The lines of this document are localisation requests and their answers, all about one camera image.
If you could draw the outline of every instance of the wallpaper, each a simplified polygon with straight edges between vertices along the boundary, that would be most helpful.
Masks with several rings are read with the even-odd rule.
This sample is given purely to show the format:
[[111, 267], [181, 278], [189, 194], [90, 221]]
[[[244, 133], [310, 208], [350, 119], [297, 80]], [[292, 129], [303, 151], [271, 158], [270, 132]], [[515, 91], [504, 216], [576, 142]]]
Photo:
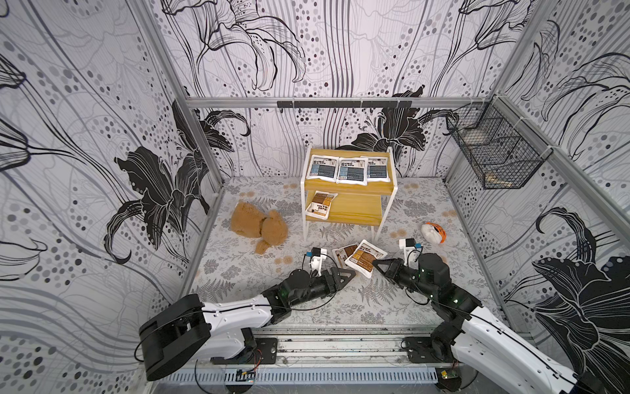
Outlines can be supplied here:
[[[459, 152], [445, 125], [445, 116], [457, 116], [452, 110], [240, 108], [231, 111], [239, 115], [247, 113], [251, 121], [221, 122], [213, 133], [217, 139], [209, 139], [224, 179], [300, 177], [308, 146], [380, 152], [391, 146], [399, 177], [444, 177]], [[421, 115], [417, 119], [407, 117], [418, 113]], [[332, 140], [321, 132], [329, 122], [343, 126], [331, 136]]]
[[[370, 98], [488, 96], [536, 0], [148, 3], [191, 96]], [[416, 120], [427, 110], [234, 112], [251, 134], [241, 122], [224, 131], [230, 148], [215, 146], [224, 178], [297, 177], [309, 141], [325, 149], [392, 146], [406, 177], [443, 176], [457, 152], [444, 114], [426, 126]]]
[[630, 4], [561, 0], [507, 95], [622, 208], [630, 208]]
[[483, 190], [465, 161], [454, 171], [454, 203], [512, 328], [611, 393], [630, 392], [628, 248], [548, 164], [519, 190]]
[[212, 203], [181, 115], [125, 1], [0, 0], [1, 392], [134, 390]]

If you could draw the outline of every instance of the orange and white toy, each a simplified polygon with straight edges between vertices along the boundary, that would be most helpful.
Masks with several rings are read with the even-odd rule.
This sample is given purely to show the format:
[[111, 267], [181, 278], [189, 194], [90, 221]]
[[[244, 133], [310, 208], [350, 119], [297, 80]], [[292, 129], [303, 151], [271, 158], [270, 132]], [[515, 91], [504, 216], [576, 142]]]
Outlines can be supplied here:
[[422, 236], [433, 244], [444, 243], [446, 240], [446, 231], [439, 224], [427, 222], [420, 227]]

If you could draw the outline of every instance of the mounting plate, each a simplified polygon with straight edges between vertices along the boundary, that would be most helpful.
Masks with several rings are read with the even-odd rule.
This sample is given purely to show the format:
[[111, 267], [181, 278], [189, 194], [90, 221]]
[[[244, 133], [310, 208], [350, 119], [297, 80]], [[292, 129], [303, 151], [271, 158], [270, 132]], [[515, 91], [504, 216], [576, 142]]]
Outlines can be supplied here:
[[221, 357], [213, 357], [212, 364], [223, 365], [235, 365], [235, 364], [252, 364], [254, 359], [258, 362], [260, 354], [256, 350], [260, 350], [263, 354], [263, 359], [260, 361], [260, 365], [275, 364], [276, 354], [278, 351], [278, 339], [277, 338], [256, 338], [256, 348], [254, 349], [254, 357], [247, 362], [239, 362], [235, 359], [224, 359]]
[[438, 360], [433, 355], [431, 347], [431, 337], [405, 337], [403, 348], [407, 352], [409, 361], [414, 364], [425, 364], [428, 362], [452, 362], [453, 358]]

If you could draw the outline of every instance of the white table leg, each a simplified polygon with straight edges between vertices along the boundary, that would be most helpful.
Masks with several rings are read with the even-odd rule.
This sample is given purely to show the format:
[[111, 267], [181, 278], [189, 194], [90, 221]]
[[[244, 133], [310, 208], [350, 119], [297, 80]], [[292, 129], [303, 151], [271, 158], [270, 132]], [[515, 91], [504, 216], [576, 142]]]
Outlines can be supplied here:
[[387, 219], [387, 215], [389, 214], [389, 209], [392, 207], [392, 203], [394, 202], [394, 197], [396, 196], [396, 192], [398, 191], [398, 186], [394, 186], [394, 191], [392, 195], [389, 196], [389, 201], [387, 202], [387, 207], [385, 208], [385, 213], [383, 214], [383, 218], [381, 219], [381, 225], [379, 226], [379, 230], [376, 232], [376, 235], [372, 235], [372, 239], [376, 242], [381, 235], [381, 230], [383, 229], [383, 223]]
[[302, 235], [304, 237], [304, 242], [306, 242], [306, 236], [309, 233], [309, 226], [306, 221], [306, 193], [304, 190], [304, 180], [301, 181], [300, 188], [302, 190], [302, 195], [300, 196], [300, 200], [302, 201]]

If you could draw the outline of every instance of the small wooden table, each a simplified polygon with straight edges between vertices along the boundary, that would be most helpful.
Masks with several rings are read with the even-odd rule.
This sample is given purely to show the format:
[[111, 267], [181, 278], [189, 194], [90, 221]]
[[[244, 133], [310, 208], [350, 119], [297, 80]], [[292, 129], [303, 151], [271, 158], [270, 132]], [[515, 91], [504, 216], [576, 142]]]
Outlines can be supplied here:
[[[359, 156], [387, 156], [387, 173], [390, 182], [369, 182], [367, 186], [348, 185], [345, 183], [327, 182], [321, 179], [306, 179], [306, 172], [311, 164], [311, 156], [337, 156], [341, 158], [355, 158]], [[376, 241], [381, 234], [383, 223], [387, 219], [389, 209], [392, 206], [396, 192], [398, 191], [398, 181], [394, 168], [394, 157], [392, 149], [387, 152], [363, 152], [363, 151], [343, 151], [334, 149], [309, 149], [304, 159], [304, 169], [300, 180], [302, 188], [302, 228], [304, 232], [304, 242], [306, 242], [309, 232], [310, 222], [345, 223], [372, 226], [372, 241]], [[306, 207], [312, 202], [315, 191], [337, 193], [333, 200], [327, 220], [306, 215]], [[389, 201], [385, 212], [382, 211], [381, 196], [388, 195]]]

